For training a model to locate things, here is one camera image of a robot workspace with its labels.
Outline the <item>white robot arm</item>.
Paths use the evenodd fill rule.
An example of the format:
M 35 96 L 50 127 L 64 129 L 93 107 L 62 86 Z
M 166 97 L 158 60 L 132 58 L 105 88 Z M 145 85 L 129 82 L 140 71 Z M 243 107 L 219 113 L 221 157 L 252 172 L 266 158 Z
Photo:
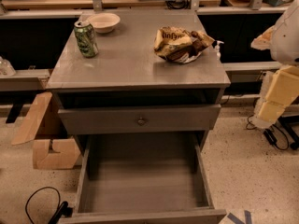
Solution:
M 275 73 L 266 73 L 254 108 L 253 124 L 267 129 L 299 96 L 299 0 L 294 0 L 251 46 L 270 49 L 272 59 L 281 64 Z

